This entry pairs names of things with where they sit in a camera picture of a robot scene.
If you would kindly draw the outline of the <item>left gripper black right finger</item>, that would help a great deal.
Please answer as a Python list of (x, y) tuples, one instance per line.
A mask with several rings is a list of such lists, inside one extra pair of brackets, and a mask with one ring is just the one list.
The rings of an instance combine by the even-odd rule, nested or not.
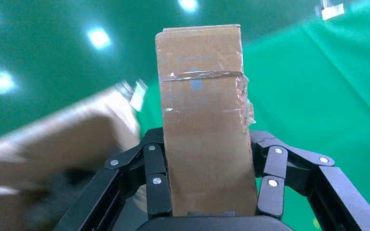
[(281, 220), (285, 187), (304, 196), (323, 231), (370, 231), (370, 205), (332, 158), (290, 146), (271, 133), (250, 132), (261, 179), (256, 213)]

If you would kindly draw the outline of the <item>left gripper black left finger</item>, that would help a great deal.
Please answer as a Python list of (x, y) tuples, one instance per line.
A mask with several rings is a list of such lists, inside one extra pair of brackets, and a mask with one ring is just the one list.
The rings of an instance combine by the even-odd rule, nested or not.
[(172, 201), (164, 158), (163, 128), (148, 130), (140, 143), (127, 151), (113, 150), (54, 230), (113, 230), (126, 199), (142, 185), (150, 196), (148, 217), (169, 216)]

